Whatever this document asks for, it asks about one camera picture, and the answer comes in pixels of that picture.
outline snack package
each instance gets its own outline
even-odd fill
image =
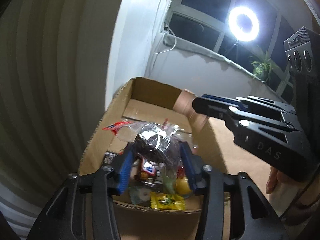
[[[142,158],[138,166],[138,172],[134,176],[135,180],[140,181],[145,187],[152,188],[154,191],[162,191],[162,173],[146,159]]]
[[[150,200],[151,190],[144,187],[129,187],[129,195],[132,204],[137,205]]]
[[[116,157],[118,154],[115,152],[106,151],[104,154],[103,162],[101,166],[111,165],[113,158]]]
[[[150,192],[151,208],[185,210],[186,204],[183,197],[174,194]]]

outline camera lens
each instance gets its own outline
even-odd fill
[[[294,61],[294,64],[296,65],[297,71],[300,72],[301,58],[300,58],[299,52],[297,52],[296,50],[293,52],[293,61]]]
[[[290,68],[292,68],[293,62],[292,62],[292,57],[290,54],[288,55],[288,62],[289,62]]]
[[[307,50],[305,50],[303,52],[303,61],[304,61],[304,64],[306,66],[306,69],[308,71],[311,71],[311,68],[312,68],[312,60],[311,60],[311,57],[309,55],[309,52]]]

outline yellow ball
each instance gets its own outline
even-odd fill
[[[189,188],[187,177],[176,179],[176,191],[180,195],[188,195],[191,193],[191,189]]]

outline ring light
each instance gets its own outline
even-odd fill
[[[245,33],[237,24],[237,18],[240,14],[246,15],[252,22],[252,30]],[[259,21],[255,13],[247,7],[235,7],[229,15],[229,27],[232,34],[239,41],[253,41],[259,33]]]

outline finger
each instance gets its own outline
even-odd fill
[[[274,191],[274,189],[278,183],[277,173],[278,173],[278,170],[274,167],[271,167],[269,179],[268,179],[268,182],[266,185],[266,194],[271,194]]]

